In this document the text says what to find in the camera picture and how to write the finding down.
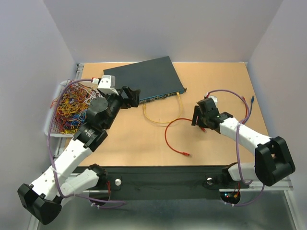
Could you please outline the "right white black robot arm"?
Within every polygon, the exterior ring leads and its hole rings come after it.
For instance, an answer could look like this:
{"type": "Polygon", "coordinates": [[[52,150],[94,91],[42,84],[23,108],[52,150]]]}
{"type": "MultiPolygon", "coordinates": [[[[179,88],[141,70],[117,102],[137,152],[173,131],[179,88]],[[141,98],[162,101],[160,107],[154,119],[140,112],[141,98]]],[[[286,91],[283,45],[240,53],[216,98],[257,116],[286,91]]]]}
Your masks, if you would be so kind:
{"type": "Polygon", "coordinates": [[[269,137],[241,124],[227,112],[220,113],[212,98],[197,102],[194,107],[193,126],[209,128],[243,146],[254,156],[253,163],[234,163],[221,174],[221,183],[231,187],[238,181],[258,180],[272,186],[296,170],[284,138],[269,137]]]}

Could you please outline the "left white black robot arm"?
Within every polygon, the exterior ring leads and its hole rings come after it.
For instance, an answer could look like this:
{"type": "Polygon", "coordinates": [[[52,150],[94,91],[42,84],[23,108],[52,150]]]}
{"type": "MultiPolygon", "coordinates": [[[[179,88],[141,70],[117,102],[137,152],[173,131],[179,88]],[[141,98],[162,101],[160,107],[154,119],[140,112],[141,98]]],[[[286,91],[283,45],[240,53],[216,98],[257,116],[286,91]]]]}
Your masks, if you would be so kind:
{"type": "Polygon", "coordinates": [[[60,213],[65,199],[82,197],[88,188],[101,189],[106,185],[106,171],[99,165],[89,166],[74,179],[69,176],[107,138],[120,109],[138,107],[140,90],[98,88],[101,97],[91,101],[86,121],[78,129],[63,153],[51,161],[51,166],[30,184],[22,184],[17,194],[22,206],[42,224],[51,223],[60,213]]]}

